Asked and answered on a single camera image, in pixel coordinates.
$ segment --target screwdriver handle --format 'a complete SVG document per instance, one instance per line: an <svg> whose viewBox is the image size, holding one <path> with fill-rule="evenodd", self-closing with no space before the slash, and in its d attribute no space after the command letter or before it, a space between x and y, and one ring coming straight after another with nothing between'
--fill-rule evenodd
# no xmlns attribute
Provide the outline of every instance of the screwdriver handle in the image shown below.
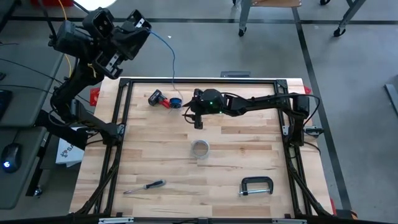
<svg viewBox="0 0 398 224"><path fill-rule="evenodd" d="M163 185L165 185L166 184L166 180L156 180L155 182L153 182L153 183L151 183L151 184L146 184L146 185L144 185L142 188L143 189L151 189L151 188L154 188L154 187L161 187L161 186L163 186Z"/></svg>

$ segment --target red object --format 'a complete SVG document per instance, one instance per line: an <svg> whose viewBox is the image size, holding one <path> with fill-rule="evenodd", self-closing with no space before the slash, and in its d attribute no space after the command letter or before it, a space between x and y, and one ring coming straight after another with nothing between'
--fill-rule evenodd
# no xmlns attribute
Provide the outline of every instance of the red object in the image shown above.
<svg viewBox="0 0 398 224"><path fill-rule="evenodd" d="M72 0L61 0L62 5L64 7L71 7L73 6L73 2ZM39 0L30 0L30 3L32 3L35 6L39 5ZM44 6L60 6L60 3L58 2L58 0L43 0L43 5Z"/></svg>
<svg viewBox="0 0 398 224"><path fill-rule="evenodd" d="M100 88L90 89L90 106L96 106L98 97L100 96Z"/></svg>
<svg viewBox="0 0 398 224"><path fill-rule="evenodd" d="M336 207L335 207L335 201L333 201L333 199L330 198L330 203L331 203L331 209L333 210L333 214L337 215Z"/></svg>
<svg viewBox="0 0 398 224"><path fill-rule="evenodd" d="M305 94L311 94L312 90L306 86L304 86Z"/></svg>
<svg viewBox="0 0 398 224"><path fill-rule="evenodd" d="M164 99L164 100L162 100L162 101L159 100L159 103L160 103L161 105L163 105L164 107L166 107L167 109L170 108L170 102L169 102L168 99Z"/></svg>

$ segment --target gray table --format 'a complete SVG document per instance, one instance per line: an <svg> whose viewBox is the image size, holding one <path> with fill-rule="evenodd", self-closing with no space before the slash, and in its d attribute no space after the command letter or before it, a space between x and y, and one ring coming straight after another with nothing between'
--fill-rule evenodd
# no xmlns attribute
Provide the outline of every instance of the gray table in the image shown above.
<svg viewBox="0 0 398 224"><path fill-rule="evenodd" d="M35 47L27 44L0 46L0 58L25 65L54 78L62 57L63 54L47 46ZM3 60L0 60L0 72L7 74L7 77L0 81L0 89L13 92L12 101L0 120L0 127L32 127L53 80ZM2 85L32 86L45 91Z"/></svg>
<svg viewBox="0 0 398 224"><path fill-rule="evenodd" d="M0 209L13 209L17 205L45 133L46 130L42 127L24 130L0 129L0 150L12 143L15 136L14 142L22 145L22 165L19 170L8 174L0 168Z"/></svg>

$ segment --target blue cable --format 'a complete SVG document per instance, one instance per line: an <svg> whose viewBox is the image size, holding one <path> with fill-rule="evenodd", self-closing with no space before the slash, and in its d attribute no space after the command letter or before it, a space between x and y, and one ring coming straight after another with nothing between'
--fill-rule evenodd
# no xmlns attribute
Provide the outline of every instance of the blue cable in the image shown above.
<svg viewBox="0 0 398 224"><path fill-rule="evenodd" d="M174 64L175 64L175 53L174 53L174 50L173 50L173 48L171 48L171 46L163 39L163 38L161 38L159 35L157 35L154 31L152 31L152 30L150 30L150 29L148 29L148 31L151 33L151 34L154 34L157 38L159 38L159 40L161 40L166 46L168 46L169 47L169 49L172 51L172 53L173 53L173 78L172 78L172 85L173 85L173 88L175 89L175 87L174 87L174 76L175 76L175 69L174 69Z"/></svg>

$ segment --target black metal frame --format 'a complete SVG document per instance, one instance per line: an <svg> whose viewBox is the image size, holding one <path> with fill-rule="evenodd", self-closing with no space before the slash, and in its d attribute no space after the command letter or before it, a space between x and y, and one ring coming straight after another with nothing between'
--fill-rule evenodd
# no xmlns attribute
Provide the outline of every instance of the black metal frame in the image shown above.
<svg viewBox="0 0 398 224"><path fill-rule="evenodd" d="M133 84L135 83L170 83L172 80L170 78L121 78L119 82L119 89L118 94L116 97L116 102L114 106L114 113L112 122L116 123L118 120L119 108L121 104L121 98L124 91L124 87L127 86L127 94L126 100L123 110L123 116L121 124L126 127L127 125L127 115L130 106L130 100L132 96L132 88ZM174 83L223 83L223 84L265 84L265 85L273 85L275 93L288 93L288 86L286 80L266 80L266 79L248 79L248 78L176 78ZM280 132L281 135L284 136L283 132L283 125L285 125L284 115L281 110L278 110L278 118L280 124ZM108 170L109 160L111 157L112 146L108 145L106 147L106 152L103 161L103 167L101 171L101 178L99 182L99 186L94 191L93 195L90 199L84 204L84 206L75 213L70 213L68 215L62 217L47 217L47 218L31 218L31 219L24 219L24 220L13 220L13 221L5 221L4 223L98 223L100 218L112 218L111 217L111 210L113 205L113 198L114 193L116 190L116 181L118 176L118 169L119 169L119 162L121 159L121 151L123 148L123 140L124 140L124 131L121 133L122 135L122 143L116 146L116 155L113 161L111 168ZM297 198L297 189L295 186L295 180L293 176L295 175L296 178L299 176L301 181L301 185L305 185L305 175L303 170L303 164L300 154L300 148L295 147L295 156L294 159L297 162L297 169L298 171L292 172L289 170L289 166L292 164L292 157L290 156L290 146L284 142L284 151L285 151L285 160L288 169L288 179L290 185L290 193L292 197L292 206L294 208L294 217L295 219L292 221L298 221L301 223L346 223L346 224L368 224L368 223L376 223L376 222L369 222L363 220L353 220L353 219L342 219L338 217L331 217L331 216L313 216L311 214L311 206L309 200L311 198L307 198L305 194L303 194L304 199L304 206L305 206L305 213L303 214L300 211L299 201ZM101 202L103 196L103 190L107 186L108 182L110 183L108 200L106 203L106 208L101 213ZM94 214L88 214L91 208L94 206ZM116 217L121 217L121 213L117 213ZM285 218L290 218L290 214L286 214ZM197 221L197 224L209 224L209 223L278 223L282 221L282 219L274 219L274 218L152 218L152 217L131 217L129 218L131 221L134 222L142 222L142 223L173 223L173 222L192 222L192 220Z"/></svg>

